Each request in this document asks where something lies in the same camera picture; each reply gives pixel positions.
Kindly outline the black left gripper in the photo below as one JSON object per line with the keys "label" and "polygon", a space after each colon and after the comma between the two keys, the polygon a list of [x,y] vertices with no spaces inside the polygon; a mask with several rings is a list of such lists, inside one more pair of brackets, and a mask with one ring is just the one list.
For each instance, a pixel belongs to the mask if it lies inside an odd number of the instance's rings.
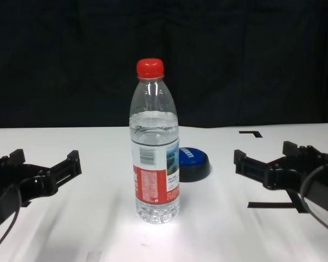
{"label": "black left gripper", "polygon": [[56,194],[61,186],[82,173],[78,150],[50,169],[24,162],[23,149],[0,157],[0,226],[25,203]]}

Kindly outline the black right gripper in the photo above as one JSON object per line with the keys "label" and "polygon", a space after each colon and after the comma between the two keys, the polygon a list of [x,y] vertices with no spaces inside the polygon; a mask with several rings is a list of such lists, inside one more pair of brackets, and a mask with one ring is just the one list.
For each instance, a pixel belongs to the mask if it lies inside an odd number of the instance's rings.
{"label": "black right gripper", "polygon": [[313,146],[300,146],[290,141],[283,142],[285,163],[279,168],[270,167],[261,161],[247,157],[235,150],[233,163],[235,173],[252,179],[269,190],[287,191],[292,207],[308,211],[306,200],[310,200],[328,211],[328,153]]}

